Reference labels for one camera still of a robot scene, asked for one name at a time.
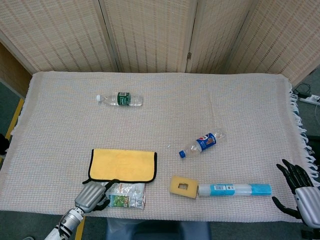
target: fringe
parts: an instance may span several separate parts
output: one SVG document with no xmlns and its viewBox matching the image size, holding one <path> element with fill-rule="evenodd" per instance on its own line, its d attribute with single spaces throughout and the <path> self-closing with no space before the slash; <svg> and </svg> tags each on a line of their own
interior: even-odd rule
<svg viewBox="0 0 320 240">
<path fill-rule="evenodd" d="M 311 154 L 314 154 L 315 152 L 312 151 L 312 148 L 307 145 L 309 140 L 306 135 L 307 130 L 303 129 L 303 124 L 301 123 L 301 117 L 299 116 L 299 109 L 298 109 L 298 105 L 297 105 L 298 96 L 293 93 L 292 87 L 290 89 L 289 94 L 290 94 L 290 105 L 292 108 L 292 114 L 294 116 L 296 126 L 300 132 L 301 144 L 304 147 L 304 158 L 305 158 L 305 161 L 307 162 L 307 166 L 308 166 L 308 169 L 306 169 L 306 171 L 313 178 L 312 182 L 315 185 L 315 187 L 319 187 L 320 182 L 318 182 L 316 180 L 319 177 L 319 173 L 317 171 L 318 166 L 316 166 L 314 164 L 316 159 L 313 156 L 311 156 Z"/>
</svg>

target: plastic bottle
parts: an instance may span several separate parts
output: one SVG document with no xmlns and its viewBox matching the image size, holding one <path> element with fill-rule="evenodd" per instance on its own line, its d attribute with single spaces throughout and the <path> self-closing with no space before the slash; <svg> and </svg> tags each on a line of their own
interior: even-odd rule
<svg viewBox="0 0 320 240">
<path fill-rule="evenodd" d="M 198 155 L 203 150 L 220 143 L 225 137 L 226 134 L 224 131 L 222 129 L 217 129 L 189 143 L 183 150 L 179 152 L 179 155 L 181 158 Z"/>
<path fill-rule="evenodd" d="M 108 95 L 97 95 L 96 100 L 99 103 L 104 103 L 112 106 L 131 106 L 139 107 L 143 104 L 143 97 L 131 95 L 130 92 L 118 92 Z"/>
<path fill-rule="evenodd" d="M 269 184 L 199 184 L 199 196 L 269 196 L 272 188 Z"/>
</svg>

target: silver robotic hand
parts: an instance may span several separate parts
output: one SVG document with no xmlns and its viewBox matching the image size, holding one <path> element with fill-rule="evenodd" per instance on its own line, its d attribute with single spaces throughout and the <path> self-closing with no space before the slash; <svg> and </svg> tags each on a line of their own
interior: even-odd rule
<svg viewBox="0 0 320 240">
<path fill-rule="evenodd" d="M 276 166 L 283 173 L 294 195 L 297 210 L 283 206 L 275 196 L 272 200 L 283 213 L 302 219 L 305 225 L 313 229 L 313 232 L 302 231 L 302 238 L 320 239 L 320 190 L 314 187 L 302 167 L 293 165 L 285 159 L 282 159 L 282 162 L 287 168 L 280 164 Z"/>
<path fill-rule="evenodd" d="M 108 206 L 106 191 L 119 180 L 114 179 L 103 186 L 97 182 L 87 183 L 75 199 L 75 208 L 67 211 L 45 240 L 68 240 L 84 218 L 84 214 L 101 211 Z"/>
</svg>

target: green bottle label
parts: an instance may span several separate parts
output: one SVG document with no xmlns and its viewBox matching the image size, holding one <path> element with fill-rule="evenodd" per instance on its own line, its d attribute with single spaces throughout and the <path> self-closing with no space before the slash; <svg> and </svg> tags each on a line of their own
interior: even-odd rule
<svg viewBox="0 0 320 240">
<path fill-rule="evenodd" d="M 118 105 L 129 106 L 131 100 L 130 92 L 118 92 Z"/>
</svg>

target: blue label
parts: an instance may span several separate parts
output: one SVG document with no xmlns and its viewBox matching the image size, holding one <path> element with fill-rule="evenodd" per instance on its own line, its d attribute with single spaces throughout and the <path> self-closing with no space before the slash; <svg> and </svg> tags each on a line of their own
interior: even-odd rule
<svg viewBox="0 0 320 240">
<path fill-rule="evenodd" d="M 235 194 L 235 187 L 233 184 L 211 184 L 210 196 L 228 196 Z"/>
<path fill-rule="evenodd" d="M 215 145 L 217 143 L 215 136 L 212 133 L 208 133 L 196 140 L 203 150 Z"/>
<path fill-rule="evenodd" d="M 265 196 L 272 194 L 272 188 L 269 184 L 249 184 L 251 186 L 251 195 Z"/>
</svg>

